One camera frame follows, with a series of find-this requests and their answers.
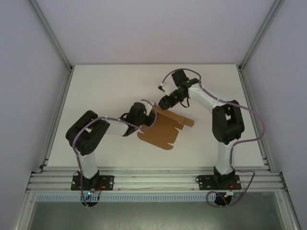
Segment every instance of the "flat cardboard box blank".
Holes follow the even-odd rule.
[[[184,126],[193,127],[194,121],[172,111],[162,110],[158,105],[155,109],[157,111],[155,124],[150,129],[138,132],[138,138],[163,150],[171,150],[179,130]]]
[[[120,117],[134,102],[149,99],[156,103],[165,95],[158,90],[164,76],[178,68],[190,68],[202,75],[203,86],[226,100],[247,105],[235,65],[77,65],[75,67],[59,127],[49,157],[49,167],[77,167],[76,157],[65,139],[67,130],[87,111]],[[187,72],[189,78],[195,78]],[[166,81],[176,88],[171,77]],[[217,141],[212,134],[212,116],[198,103],[177,104],[171,111],[194,120],[184,126],[171,150],[141,141],[137,133],[129,137],[105,135],[95,151],[98,167],[125,169],[213,167]],[[248,112],[242,111],[245,132],[242,140],[255,138]],[[236,147],[235,166],[263,166],[257,142]]]

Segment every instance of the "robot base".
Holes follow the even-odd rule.
[[[216,196],[215,198],[215,203],[218,205],[218,206],[226,206],[226,205],[229,205],[231,200],[232,200],[232,196],[231,195],[226,195],[226,193],[220,193],[222,196],[224,196],[224,199],[225,201],[220,197],[220,196]]]
[[[199,175],[195,181],[198,182],[200,190],[240,190],[240,177],[235,175],[235,171],[221,175],[216,168],[213,175]]]

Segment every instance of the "cardboard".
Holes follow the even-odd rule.
[[[179,129],[184,126],[192,127],[194,121],[184,116],[180,116],[168,110],[162,110],[158,105],[155,106],[157,110],[157,121],[155,125],[148,129],[138,132],[138,138],[160,147],[164,150],[171,150],[174,144]]]

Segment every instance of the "cable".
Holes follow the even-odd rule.
[[[182,102],[180,102],[180,104],[183,106],[183,107],[185,107],[185,108],[189,108],[190,107],[190,103],[189,103],[189,97],[187,97],[187,106],[186,105],[184,105]]]
[[[220,99],[220,98],[214,96],[213,94],[211,94],[211,93],[210,93],[209,91],[207,91],[205,88],[203,88],[203,86],[202,86],[202,84],[201,84],[201,75],[200,75],[198,72],[194,71],[194,70],[187,69],[187,68],[175,69],[175,70],[169,72],[169,73],[164,77],[162,83],[164,83],[164,81],[167,79],[167,77],[168,77],[169,75],[171,75],[172,73],[174,73],[174,72],[176,72],[176,71],[178,71],[178,70],[190,71],[190,72],[192,72],[192,73],[195,73],[197,76],[199,76],[199,78],[200,78],[200,79],[199,79],[199,86],[200,86],[201,90],[204,91],[204,92],[205,92],[208,96],[210,96],[211,98],[213,98],[213,99],[215,99],[215,100],[217,100],[217,101],[219,101],[219,102],[222,102],[222,103],[225,103],[225,104],[228,104],[228,105],[232,105],[232,106],[234,106],[234,107],[238,107],[238,108],[241,108],[241,109],[245,109],[245,110],[249,111],[250,113],[254,114],[255,116],[257,116],[257,118],[261,121],[261,124],[262,124],[262,133],[261,133],[261,135],[260,135],[259,137],[253,138],[253,139],[247,139],[247,140],[237,141],[237,142],[235,142],[235,143],[232,145],[232,147],[231,147],[231,149],[230,149],[230,160],[229,160],[229,164],[230,164],[231,169],[234,170],[235,172],[239,172],[239,173],[253,173],[253,175],[252,175],[252,177],[251,177],[251,179],[250,179],[248,185],[246,186],[246,189],[244,190],[244,192],[241,193],[241,196],[239,197],[239,199],[236,200],[234,203],[232,203],[232,204],[230,204],[230,205],[227,205],[226,200],[224,199],[224,202],[226,203],[226,206],[215,206],[215,205],[212,205],[211,203],[209,203],[209,199],[208,199],[208,198],[209,198],[209,195],[212,194],[212,193],[214,193],[214,194],[216,194],[216,195],[218,195],[218,196],[222,196],[222,195],[221,195],[220,193],[218,193],[218,192],[215,192],[215,191],[210,191],[210,192],[208,192],[208,194],[207,194],[207,204],[209,204],[210,206],[212,206],[212,207],[231,207],[231,206],[237,204],[240,200],[242,200],[242,198],[245,196],[245,194],[246,194],[247,190],[249,189],[249,187],[250,187],[250,185],[251,185],[251,183],[252,183],[252,181],[253,181],[253,179],[254,179],[254,177],[255,177],[255,174],[256,174],[254,170],[239,170],[239,169],[236,169],[236,168],[233,166],[233,152],[234,152],[234,147],[235,147],[236,145],[238,145],[238,144],[241,144],[241,143],[247,143],[247,142],[252,142],[252,141],[260,140],[261,138],[263,138],[263,136],[264,136],[264,134],[265,134],[266,126],[265,126],[265,124],[264,124],[264,121],[263,121],[262,117],[261,117],[258,113],[256,113],[255,111],[253,111],[253,110],[251,110],[251,109],[249,109],[249,108],[247,108],[247,107],[245,107],[245,106],[242,106],[242,105],[239,105],[239,104],[235,104],[235,103],[231,103],[231,102],[222,100],[222,99]]]
[[[103,187],[102,182],[100,182],[100,191],[99,191],[98,198],[97,198],[98,201],[100,200],[100,194],[102,191],[102,187]]]
[[[154,186],[154,187],[146,187],[146,188],[124,188],[124,187],[117,187],[120,189],[127,189],[127,190],[144,190],[144,189],[153,189],[153,188],[187,188],[187,186],[184,187],[163,187],[163,186]]]
[[[118,122],[121,122],[121,123],[124,123],[128,126],[132,126],[134,128],[139,128],[140,130],[148,130],[150,128],[152,128],[154,126],[154,124],[156,123],[157,121],[157,110],[155,108],[155,103],[152,104],[150,101],[148,100],[145,100],[145,99],[142,99],[141,101],[143,102],[147,102],[148,104],[150,104],[152,107],[153,107],[153,110],[154,110],[154,121],[153,123],[149,126],[149,127],[140,127],[140,126],[135,126],[133,124],[130,124],[126,121],[123,121],[123,120],[120,120],[118,118],[112,118],[112,117],[105,117],[105,116],[100,116],[94,120],[92,120],[91,122],[89,122],[86,126],[84,126],[80,132],[76,135],[75,139],[73,140],[72,142],[72,149],[73,151],[75,152],[76,156],[77,156],[77,162],[78,162],[78,166],[79,166],[79,171],[80,171],[80,175],[81,175],[81,183],[80,183],[80,190],[81,190],[81,196],[82,196],[82,199],[84,201],[84,204],[86,207],[88,207],[87,203],[86,203],[86,200],[85,200],[85,197],[84,197],[84,192],[83,192],[83,171],[82,171],[82,166],[81,166],[81,162],[80,162],[80,156],[79,156],[79,152],[77,151],[76,149],[76,142],[77,142],[77,139],[79,138],[79,136],[81,135],[81,133],[83,131],[85,131],[92,123],[98,121],[98,120],[111,120],[111,121],[118,121]]]

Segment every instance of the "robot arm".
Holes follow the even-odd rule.
[[[229,162],[230,149],[241,138],[241,133],[244,131],[244,122],[240,108],[213,99],[199,87],[198,79],[190,80],[183,70],[174,72],[172,77],[178,89],[170,92],[165,87],[165,84],[161,83],[158,88],[166,92],[166,96],[160,100],[159,106],[162,109],[169,109],[182,102],[185,98],[190,98],[197,101],[212,114],[212,131],[218,141],[217,163],[214,168],[214,174],[216,175],[216,183],[223,187],[227,183],[227,180],[224,180],[224,178],[235,175]]]
[[[143,124],[150,126],[154,122],[154,113],[151,113],[153,106],[146,101],[134,103],[128,113],[123,114],[120,119],[124,122],[119,122],[118,119],[105,118],[92,123],[85,131],[83,131],[76,140],[76,150],[80,160],[83,178],[81,178],[80,170],[78,178],[74,178],[76,184],[80,184],[83,180],[85,190],[92,190],[98,187],[99,170],[95,163],[94,150],[97,148],[101,139],[105,134],[119,135],[127,137],[137,130]],[[66,139],[70,146],[77,134],[98,115],[93,111],[87,111],[66,133]]]

